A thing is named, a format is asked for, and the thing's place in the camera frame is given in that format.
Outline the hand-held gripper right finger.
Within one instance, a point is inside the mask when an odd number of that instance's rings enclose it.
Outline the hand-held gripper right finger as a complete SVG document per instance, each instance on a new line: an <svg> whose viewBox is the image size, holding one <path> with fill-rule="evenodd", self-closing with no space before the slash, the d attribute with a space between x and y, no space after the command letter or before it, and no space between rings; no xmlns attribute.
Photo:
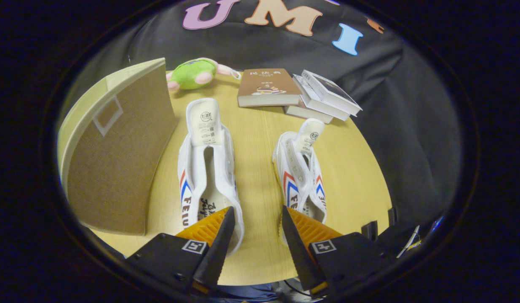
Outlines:
<svg viewBox="0 0 520 303"><path fill-rule="evenodd" d="M282 207L282 228L301 285L312 297L335 297L396 262L362 234L343 235L287 206Z"/></svg>

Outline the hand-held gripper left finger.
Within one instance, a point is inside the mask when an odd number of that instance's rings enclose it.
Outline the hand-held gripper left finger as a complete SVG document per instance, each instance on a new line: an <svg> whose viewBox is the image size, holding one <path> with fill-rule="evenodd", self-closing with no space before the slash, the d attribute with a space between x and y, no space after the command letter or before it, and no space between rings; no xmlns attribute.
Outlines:
<svg viewBox="0 0 520 303"><path fill-rule="evenodd" d="M177 235L156 235L127 262L165 287L210 295L217 287L234 229L235 210L226 207Z"/></svg>

